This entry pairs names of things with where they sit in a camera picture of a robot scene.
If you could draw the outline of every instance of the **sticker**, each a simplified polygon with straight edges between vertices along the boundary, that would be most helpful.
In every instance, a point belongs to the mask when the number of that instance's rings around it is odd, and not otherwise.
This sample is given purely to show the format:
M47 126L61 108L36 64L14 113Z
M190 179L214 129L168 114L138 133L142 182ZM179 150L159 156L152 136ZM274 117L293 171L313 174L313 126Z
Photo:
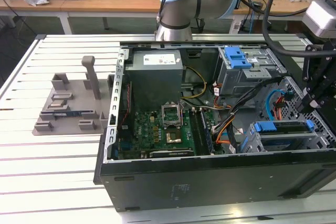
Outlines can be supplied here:
M243 131L242 128L239 128L239 129L238 129L238 132L239 132L241 135L243 135L243 133L244 133L244 131Z
M215 93L215 96L219 96L219 88L214 88L214 93Z
M236 149L232 145L229 146L229 150L232 154L236 154Z
M174 185L171 191L171 200L185 199L190 192L190 184Z
M175 56L173 54L169 55L144 55L143 56L144 65L174 65Z
M248 62L258 62L256 58L247 58Z
M54 116L67 116L66 113L55 113Z

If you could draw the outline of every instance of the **table leg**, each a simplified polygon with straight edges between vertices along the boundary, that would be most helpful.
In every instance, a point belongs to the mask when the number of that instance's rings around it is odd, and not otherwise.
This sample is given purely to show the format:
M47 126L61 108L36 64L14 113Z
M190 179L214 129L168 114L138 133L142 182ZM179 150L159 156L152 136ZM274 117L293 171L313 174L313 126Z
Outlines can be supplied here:
M62 13L59 16L59 19L61 20L61 24L63 27L64 34L73 34L72 28L69 22L69 16L67 13Z
M2 20L9 26L9 28L15 28L15 23L10 16L2 16Z
M103 24L104 24L104 29L108 30L109 28L109 23L107 22L107 18L103 18Z
M239 33L241 24L242 24L241 18L239 16L233 16L229 34Z

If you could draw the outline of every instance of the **floor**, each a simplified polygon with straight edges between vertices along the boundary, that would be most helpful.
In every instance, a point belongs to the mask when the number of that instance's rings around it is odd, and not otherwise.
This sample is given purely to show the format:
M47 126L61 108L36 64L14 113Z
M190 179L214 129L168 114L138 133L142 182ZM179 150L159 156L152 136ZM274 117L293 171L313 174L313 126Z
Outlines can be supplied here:
M63 34L58 18L23 17L37 34ZM32 43L35 35L15 18L16 28L4 27L0 31L0 87ZM101 18L71 18L75 34L152 34L156 29L154 18L108 18L109 30L104 30ZM203 33L228 33L230 20L206 19ZM284 33L285 22L273 22L273 33Z

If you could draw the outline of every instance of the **open computer tower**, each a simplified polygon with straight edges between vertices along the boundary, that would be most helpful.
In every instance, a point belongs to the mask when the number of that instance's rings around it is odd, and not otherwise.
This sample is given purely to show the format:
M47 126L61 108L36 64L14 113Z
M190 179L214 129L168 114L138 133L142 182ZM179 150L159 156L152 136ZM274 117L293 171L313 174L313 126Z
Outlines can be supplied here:
M260 44L122 44L96 168L116 210L304 198L335 179L334 130L297 111L284 59Z

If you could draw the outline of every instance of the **white label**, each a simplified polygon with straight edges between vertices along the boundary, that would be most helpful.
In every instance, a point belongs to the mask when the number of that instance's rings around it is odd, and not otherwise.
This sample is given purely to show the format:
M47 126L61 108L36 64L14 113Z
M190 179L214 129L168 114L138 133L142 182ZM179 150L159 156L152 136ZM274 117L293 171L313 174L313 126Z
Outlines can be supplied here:
M236 149L232 145L229 146L229 150L231 151L232 154L236 153Z
M214 93L215 93L215 96L219 96L219 88L214 88Z
M56 114L54 114L55 116L67 116L67 114L66 113L56 113Z
M247 58L248 62L258 62L256 58Z
M241 135L243 135L243 133L244 133L244 131L243 131L242 128L239 128L239 129L238 129L238 132L239 132Z
M174 65L175 56L173 54L169 55L144 55L143 56L144 65Z

